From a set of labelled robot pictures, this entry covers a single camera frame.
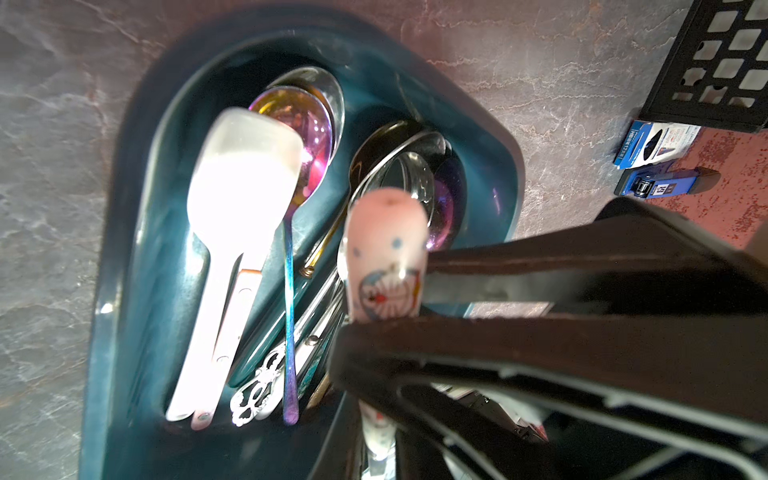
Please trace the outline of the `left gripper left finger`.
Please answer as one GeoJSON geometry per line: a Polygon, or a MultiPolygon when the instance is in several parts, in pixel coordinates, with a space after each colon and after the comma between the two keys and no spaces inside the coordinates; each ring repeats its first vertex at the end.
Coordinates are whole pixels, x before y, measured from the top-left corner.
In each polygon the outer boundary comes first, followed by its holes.
{"type": "Polygon", "coordinates": [[[485,479],[763,479],[763,316],[342,328],[340,388],[485,479]]]}

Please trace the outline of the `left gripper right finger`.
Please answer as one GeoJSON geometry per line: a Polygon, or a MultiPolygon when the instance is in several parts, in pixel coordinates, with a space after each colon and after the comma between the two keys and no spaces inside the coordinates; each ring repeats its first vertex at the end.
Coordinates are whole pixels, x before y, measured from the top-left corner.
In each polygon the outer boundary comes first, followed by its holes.
{"type": "Polygon", "coordinates": [[[423,300],[603,303],[619,315],[764,314],[767,267],[678,213],[617,198],[590,224],[430,253],[423,300]]]}

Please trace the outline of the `purple iridescent spoon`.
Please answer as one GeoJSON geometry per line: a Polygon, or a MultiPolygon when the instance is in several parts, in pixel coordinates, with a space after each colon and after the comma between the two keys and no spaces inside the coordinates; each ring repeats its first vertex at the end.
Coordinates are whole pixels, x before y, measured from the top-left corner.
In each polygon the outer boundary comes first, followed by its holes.
{"type": "Polygon", "coordinates": [[[468,198],[461,160],[451,153],[434,173],[435,205],[429,225],[429,251],[449,249],[458,236],[468,198]]]}

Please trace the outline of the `Doraemon white handled spoon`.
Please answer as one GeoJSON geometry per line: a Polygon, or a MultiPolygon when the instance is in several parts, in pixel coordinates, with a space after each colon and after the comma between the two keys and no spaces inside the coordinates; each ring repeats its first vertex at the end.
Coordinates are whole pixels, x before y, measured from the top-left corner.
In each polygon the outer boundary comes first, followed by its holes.
{"type": "Polygon", "coordinates": [[[351,322],[419,314],[428,237],[422,204],[402,189],[373,190],[354,203],[341,244],[351,322]]]}

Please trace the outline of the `gold spoon teal handle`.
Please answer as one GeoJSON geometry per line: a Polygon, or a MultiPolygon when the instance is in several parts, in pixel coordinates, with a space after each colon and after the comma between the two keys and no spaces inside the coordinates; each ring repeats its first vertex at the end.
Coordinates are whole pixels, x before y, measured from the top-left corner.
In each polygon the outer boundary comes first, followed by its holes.
{"type": "MultiPolygon", "coordinates": [[[[426,129],[415,120],[397,120],[378,128],[359,147],[350,162],[349,191],[343,200],[342,207],[326,233],[313,245],[307,259],[301,264],[298,272],[302,277],[310,279],[314,269],[322,259],[336,231],[342,225],[346,216],[347,202],[361,184],[370,175],[376,175],[379,170],[395,158],[403,149],[407,140],[426,129]]],[[[230,387],[242,385],[249,375],[259,367],[268,354],[278,335],[284,329],[284,308],[274,300],[266,312],[266,316],[257,322],[256,329],[249,337],[243,351],[238,355],[228,380],[230,387]]]]}

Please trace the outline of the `ornate silver spoon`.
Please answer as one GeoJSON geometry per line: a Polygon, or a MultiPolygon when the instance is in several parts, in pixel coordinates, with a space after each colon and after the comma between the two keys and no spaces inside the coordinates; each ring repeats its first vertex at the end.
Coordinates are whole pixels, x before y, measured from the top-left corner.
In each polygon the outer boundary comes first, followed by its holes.
{"type": "MultiPolygon", "coordinates": [[[[307,285],[294,326],[295,373],[303,395],[315,376],[333,331],[341,320],[342,285],[335,268],[307,285]]],[[[283,400],[286,341],[262,335],[251,357],[237,367],[230,383],[232,423],[241,427],[269,417],[283,400]]]]}

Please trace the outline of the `teal plastic storage box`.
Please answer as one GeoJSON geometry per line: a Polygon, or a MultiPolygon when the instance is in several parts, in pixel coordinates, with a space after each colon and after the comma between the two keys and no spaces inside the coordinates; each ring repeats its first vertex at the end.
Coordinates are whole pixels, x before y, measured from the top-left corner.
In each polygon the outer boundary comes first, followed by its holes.
{"type": "Polygon", "coordinates": [[[442,133],[462,161],[467,210],[458,248],[509,239],[521,214],[518,142],[436,68],[364,20],[308,4],[253,5],[183,37],[128,104],[105,217],[82,427],[83,479],[305,479],[339,406],[295,427],[245,428],[218,416],[195,433],[164,418],[181,369],[207,254],[190,232],[186,196],[205,135],[295,67],[316,64],[347,103],[342,142],[319,193],[294,223],[307,250],[334,216],[347,164],[381,124],[410,118],[442,133]]]}

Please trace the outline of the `rainbow iridescent spoon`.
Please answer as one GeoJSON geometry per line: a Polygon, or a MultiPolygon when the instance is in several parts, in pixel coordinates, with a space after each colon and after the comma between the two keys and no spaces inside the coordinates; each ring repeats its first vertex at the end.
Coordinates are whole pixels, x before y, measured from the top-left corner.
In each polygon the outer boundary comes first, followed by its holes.
{"type": "Polygon", "coordinates": [[[322,182],[333,149],[328,109],[310,91],[295,86],[267,88],[249,109],[288,127],[298,138],[289,152],[298,161],[298,177],[282,220],[284,231],[285,355],[283,377],[283,421],[294,425],[300,418],[295,363],[294,246],[292,221],[297,210],[322,182]]]}

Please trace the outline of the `white plastic spoon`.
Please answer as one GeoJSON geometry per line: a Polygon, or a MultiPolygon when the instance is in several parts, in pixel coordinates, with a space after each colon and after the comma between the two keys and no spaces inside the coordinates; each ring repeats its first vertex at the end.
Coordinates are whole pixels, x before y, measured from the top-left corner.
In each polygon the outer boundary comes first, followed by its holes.
{"type": "Polygon", "coordinates": [[[298,177],[289,152],[298,138],[280,122],[245,108],[222,111],[198,155],[187,217],[209,253],[201,301],[165,417],[193,414],[204,392],[236,260],[250,247],[267,254],[298,177]]]}

